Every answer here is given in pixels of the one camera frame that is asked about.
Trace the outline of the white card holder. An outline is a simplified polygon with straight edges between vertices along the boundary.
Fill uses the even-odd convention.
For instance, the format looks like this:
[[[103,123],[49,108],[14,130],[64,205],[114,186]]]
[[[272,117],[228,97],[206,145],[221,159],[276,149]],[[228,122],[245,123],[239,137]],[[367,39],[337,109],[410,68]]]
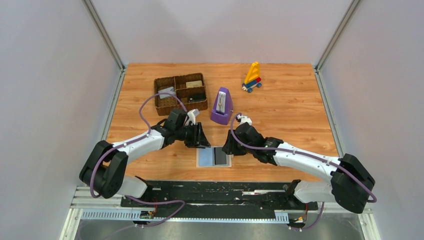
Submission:
[[[228,165],[214,165],[214,148],[222,146],[211,146],[208,148],[198,148],[196,151],[196,167],[197,168],[230,168],[232,167],[233,155],[227,155]]]

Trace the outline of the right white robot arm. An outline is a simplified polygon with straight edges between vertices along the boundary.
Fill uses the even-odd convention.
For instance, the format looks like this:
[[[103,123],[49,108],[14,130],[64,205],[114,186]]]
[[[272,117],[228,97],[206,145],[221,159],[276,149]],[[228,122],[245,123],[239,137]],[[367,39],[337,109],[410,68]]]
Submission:
[[[297,169],[320,178],[319,182],[295,184],[292,194],[301,203],[332,202],[361,214],[367,203],[377,202],[372,192],[376,181],[352,154],[325,156],[300,149],[279,138],[263,137],[246,122],[228,131],[222,150],[233,156],[251,154],[261,163]]]

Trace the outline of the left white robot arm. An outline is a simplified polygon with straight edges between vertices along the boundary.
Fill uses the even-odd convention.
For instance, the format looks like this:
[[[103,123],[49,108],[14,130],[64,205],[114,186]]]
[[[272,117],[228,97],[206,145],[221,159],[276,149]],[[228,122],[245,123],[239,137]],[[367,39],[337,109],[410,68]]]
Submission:
[[[199,113],[198,109],[186,112],[175,108],[168,118],[143,134],[115,143],[99,141],[82,167],[79,179],[105,199],[116,194],[141,198],[150,186],[139,177],[126,175],[127,165],[176,141],[182,141],[187,148],[209,148],[202,124],[196,121]]]

